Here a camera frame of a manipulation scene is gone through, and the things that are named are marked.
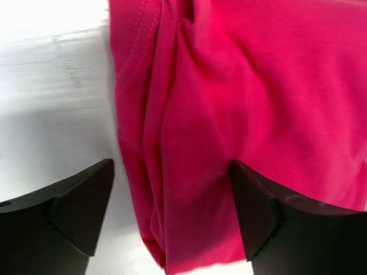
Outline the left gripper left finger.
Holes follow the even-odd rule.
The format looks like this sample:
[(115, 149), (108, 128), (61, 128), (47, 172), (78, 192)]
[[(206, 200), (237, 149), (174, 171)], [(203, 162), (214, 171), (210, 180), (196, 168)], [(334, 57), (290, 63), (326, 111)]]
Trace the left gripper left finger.
[(1, 202), (1, 274), (85, 274), (114, 182), (114, 161)]

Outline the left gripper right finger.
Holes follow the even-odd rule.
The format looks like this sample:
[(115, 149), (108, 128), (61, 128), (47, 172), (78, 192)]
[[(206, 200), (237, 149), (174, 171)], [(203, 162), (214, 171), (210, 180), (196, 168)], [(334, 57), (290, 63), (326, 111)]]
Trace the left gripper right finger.
[(365, 274), (366, 213), (330, 205), (234, 160), (229, 176), (255, 274)]

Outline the magenta red t shirt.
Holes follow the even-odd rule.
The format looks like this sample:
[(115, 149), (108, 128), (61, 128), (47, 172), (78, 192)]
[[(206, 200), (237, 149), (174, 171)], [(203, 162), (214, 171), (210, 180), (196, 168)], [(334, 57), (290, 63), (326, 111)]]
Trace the magenta red t shirt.
[(366, 205), (365, 1), (110, 1), (118, 143), (167, 274), (243, 260), (233, 159)]

